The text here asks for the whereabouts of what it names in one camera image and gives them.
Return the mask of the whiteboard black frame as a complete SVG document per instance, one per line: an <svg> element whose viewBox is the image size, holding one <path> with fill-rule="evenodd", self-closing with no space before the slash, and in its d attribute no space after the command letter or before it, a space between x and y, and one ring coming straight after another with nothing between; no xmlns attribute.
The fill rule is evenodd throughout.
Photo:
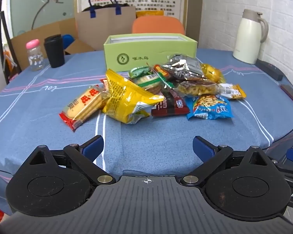
<svg viewBox="0 0 293 234"><path fill-rule="evenodd" d="M7 85L22 72L11 42L13 30L10 16L10 0L0 0L0 59Z"/></svg>

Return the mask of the red orange label snack bar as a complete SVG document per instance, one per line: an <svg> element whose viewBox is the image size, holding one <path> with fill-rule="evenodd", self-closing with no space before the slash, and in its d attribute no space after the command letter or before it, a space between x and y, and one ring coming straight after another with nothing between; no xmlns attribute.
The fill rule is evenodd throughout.
<svg viewBox="0 0 293 234"><path fill-rule="evenodd" d="M163 70L160 65L154 65L153 70L156 73L161 74L165 79L167 79L167 80L171 79L171 74L169 72L166 72L165 70Z"/></svg>

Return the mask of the clear packet fried snacks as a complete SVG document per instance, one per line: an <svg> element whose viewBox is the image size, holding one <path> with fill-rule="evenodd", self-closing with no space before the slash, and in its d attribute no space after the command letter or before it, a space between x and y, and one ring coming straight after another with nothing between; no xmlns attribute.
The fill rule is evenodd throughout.
<svg viewBox="0 0 293 234"><path fill-rule="evenodd" d="M190 80L177 83L175 90L180 95L187 97L217 95L219 93L219 85L210 80Z"/></svg>

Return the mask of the red cracker packet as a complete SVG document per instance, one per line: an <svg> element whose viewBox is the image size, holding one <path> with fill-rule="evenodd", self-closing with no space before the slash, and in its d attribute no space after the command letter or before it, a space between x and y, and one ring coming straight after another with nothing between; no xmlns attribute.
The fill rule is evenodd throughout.
<svg viewBox="0 0 293 234"><path fill-rule="evenodd" d="M79 97L69 102L59 116L75 132L93 113L102 109L108 99L107 90L96 85L91 86Z"/></svg>

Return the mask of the yellow chip bag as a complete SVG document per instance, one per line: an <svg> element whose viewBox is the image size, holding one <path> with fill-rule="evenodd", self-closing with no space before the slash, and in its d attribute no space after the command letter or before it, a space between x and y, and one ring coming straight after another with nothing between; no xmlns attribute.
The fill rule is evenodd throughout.
<svg viewBox="0 0 293 234"><path fill-rule="evenodd" d="M148 108L163 101L164 96L154 95L111 69L106 71L109 99L103 112L124 124L136 124L149 117Z"/></svg>

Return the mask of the blue cookie packet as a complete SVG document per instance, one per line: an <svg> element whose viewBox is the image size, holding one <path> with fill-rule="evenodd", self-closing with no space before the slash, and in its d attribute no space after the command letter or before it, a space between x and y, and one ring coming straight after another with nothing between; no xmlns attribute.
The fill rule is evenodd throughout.
<svg viewBox="0 0 293 234"><path fill-rule="evenodd" d="M188 120L194 117L207 120L233 118L229 101L220 95L187 97L185 103L189 108Z"/></svg>

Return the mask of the dark red snack packet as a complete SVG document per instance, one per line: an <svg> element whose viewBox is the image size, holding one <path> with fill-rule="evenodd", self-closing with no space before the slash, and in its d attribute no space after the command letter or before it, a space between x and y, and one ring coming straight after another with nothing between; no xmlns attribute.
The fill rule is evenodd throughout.
<svg viewBox="0 0 293 234"><path fill-rule="evenodd" d="M164 99L152 108L152 117L187 115L190 112L184 99L173 90L162 89L160 95Z"/></svg>

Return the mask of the green biscuit packet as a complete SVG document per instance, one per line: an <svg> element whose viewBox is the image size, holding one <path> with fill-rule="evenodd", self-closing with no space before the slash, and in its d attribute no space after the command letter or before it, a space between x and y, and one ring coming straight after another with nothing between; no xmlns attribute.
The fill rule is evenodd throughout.
<svg viewBox="0 0 293 234"><path fill-rule="evenodd" d="M131 81L142 89L155 95L162 92L162 90L170 90L175 87L173 83L161 73L144 75L139 78L131 79Z"/></svg>

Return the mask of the silver foil snack packet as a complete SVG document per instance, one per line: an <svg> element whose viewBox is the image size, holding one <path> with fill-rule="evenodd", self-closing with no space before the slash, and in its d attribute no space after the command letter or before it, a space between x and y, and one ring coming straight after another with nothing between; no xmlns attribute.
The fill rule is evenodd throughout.
<svg viewBox="0 0 293 234"><path fill-rule="evenodd" d="M168 62L161 65L161 68L180 80L206 79L199 60L183 54L171 56Z"/></svg>

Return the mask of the brown cardboard box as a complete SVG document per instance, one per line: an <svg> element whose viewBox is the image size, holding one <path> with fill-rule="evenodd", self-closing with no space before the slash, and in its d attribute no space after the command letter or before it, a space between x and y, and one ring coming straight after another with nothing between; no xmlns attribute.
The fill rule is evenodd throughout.
<svg viewBox="0 0 293 234"><path fill-rule="evenodd" d="M46 51L43 46L44 39L56 34L70 34L71 36L73 36L73 43L65 49L65 52L67 52L68 54L77 54L94 51L94 49L91 46L87 45L86 43L78 39L75 19L65 19L62 21L57 21L51 24L44 25L42 27L35 28L19 36L15 36L11 39L13 50L16 54L16 58L18 60L20 68L24 70L29 66L26 50L27 42L33 39L39 39L43 57L47 58Z"/></svg>

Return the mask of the cream thermos jug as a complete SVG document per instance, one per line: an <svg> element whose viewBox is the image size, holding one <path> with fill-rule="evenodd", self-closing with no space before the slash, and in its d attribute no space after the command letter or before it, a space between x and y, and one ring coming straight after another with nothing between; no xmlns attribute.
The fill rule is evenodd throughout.
<svg viewBox="0 0 293 234"><path fill-rule="evenodd" d="M268 22L261 16L261 12L244 9L233 50L233 57L237 60L251 65L256 63L260 46L269 32Z"/></svg>

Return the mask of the orange chair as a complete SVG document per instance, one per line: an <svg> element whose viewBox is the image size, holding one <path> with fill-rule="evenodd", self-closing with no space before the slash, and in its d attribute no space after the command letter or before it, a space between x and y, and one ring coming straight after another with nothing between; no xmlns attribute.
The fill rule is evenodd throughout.
<svg viewBox="0 0 293 234"><path fill-rule="evenodd" d="M132 33L178 33L185 35L185 29L176 18L149 15L139 17L133 22Z"/></svg>

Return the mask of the white orange small packet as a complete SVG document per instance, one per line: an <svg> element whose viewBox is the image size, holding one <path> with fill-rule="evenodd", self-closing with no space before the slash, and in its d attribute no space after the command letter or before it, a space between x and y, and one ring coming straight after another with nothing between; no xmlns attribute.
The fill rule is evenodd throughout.
<svg viewBox="0 0 293 234"><path fill-rule="evenodd" d="M219 84L219 95L227 99L245 99L246 93L239 85L233 85L230 83Z"/></svg>

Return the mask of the small green candy packet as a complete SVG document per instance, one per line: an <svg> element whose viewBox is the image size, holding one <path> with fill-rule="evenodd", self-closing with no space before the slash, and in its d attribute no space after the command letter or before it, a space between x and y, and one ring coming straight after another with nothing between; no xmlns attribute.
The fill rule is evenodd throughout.
<svg viewBox="0 0 293 234"><path fill-rule="evenodd" d="M128 76L130 79L136 79L150 74L152 74L152 70L149 66L136 67L128 72Z"/></svg>

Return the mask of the green cardboard box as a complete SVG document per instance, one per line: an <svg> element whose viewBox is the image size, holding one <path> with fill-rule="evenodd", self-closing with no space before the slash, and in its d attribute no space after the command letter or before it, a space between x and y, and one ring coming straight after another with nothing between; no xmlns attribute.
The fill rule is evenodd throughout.
<svg viewBox="0 0 293 234"><path fill-rule="evenodd" d="M196 57L198 42L178 33L111 35L104 43L106 68L116 72L164 64L174 54Z"/></svg>

